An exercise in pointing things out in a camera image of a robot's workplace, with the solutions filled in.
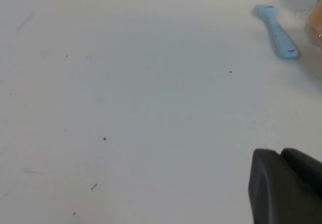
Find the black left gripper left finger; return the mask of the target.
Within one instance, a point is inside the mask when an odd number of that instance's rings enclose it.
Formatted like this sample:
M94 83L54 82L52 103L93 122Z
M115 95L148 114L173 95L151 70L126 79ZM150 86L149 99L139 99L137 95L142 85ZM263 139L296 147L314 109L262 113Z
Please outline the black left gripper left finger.
M281 153L254 150L248 193L254 223L321 223L321 191L304 182Z

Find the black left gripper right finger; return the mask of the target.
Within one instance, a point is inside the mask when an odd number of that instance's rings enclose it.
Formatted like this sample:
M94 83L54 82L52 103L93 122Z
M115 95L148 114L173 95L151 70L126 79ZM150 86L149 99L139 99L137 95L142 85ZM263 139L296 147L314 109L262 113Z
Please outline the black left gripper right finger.
M304 182L321 191L321 162L294 148L285 148L281 157Z

